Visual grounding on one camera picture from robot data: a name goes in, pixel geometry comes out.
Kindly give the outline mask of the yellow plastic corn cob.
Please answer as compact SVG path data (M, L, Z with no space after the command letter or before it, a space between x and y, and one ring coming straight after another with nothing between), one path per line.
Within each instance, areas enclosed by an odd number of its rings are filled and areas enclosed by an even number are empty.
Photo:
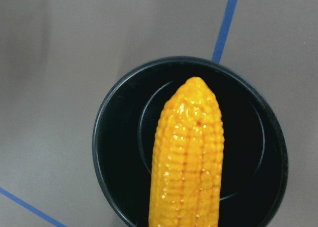
M216 227L224 130L215 94L192 77L165 103L153 148L148 224Z

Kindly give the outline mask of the blue tape line lengthwise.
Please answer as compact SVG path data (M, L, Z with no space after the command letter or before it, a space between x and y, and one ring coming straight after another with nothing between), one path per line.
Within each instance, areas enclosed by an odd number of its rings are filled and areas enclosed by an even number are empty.
M236 10L238 0L228 0L226 4L226 8L223 15L223 20L220 26L219 34L217 37L217 41L214 47L214 51L212 54L212 61L215 63L219 63L221 61L225 45L227 42L227 38L229 35L230 27L232 24L232 20L234 17L234 13Z

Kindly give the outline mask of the dark blue saucepan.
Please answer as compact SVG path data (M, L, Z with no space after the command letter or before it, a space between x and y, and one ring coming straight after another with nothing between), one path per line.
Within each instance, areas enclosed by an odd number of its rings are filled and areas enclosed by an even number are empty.
M288 178L284 136L272 109L244 78L211 61L168 57L124 75L106 95L93 128L99 185L130 227L148 225L155 131L167 100L193 76L215 93L225 135L219 226L264 227Z

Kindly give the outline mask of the blue tape line crosswise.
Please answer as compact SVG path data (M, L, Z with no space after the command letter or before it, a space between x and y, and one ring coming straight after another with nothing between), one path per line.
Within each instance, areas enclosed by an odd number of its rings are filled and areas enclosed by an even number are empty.
M36 216L40 217L44 221L50 223L55 227L67 227L65 224L61 223L60 221L54 219L53 217L47 215L46 213L42 212L41 210L35 208L34 206L30 205L29 203L25 202L24 200L18 198L17 196L13 195L12 193L8 192L7 190L0 188L0 193L6 196L8 199L12 200L13 202L17 203L21 207L27 209L31 213L35 214Z

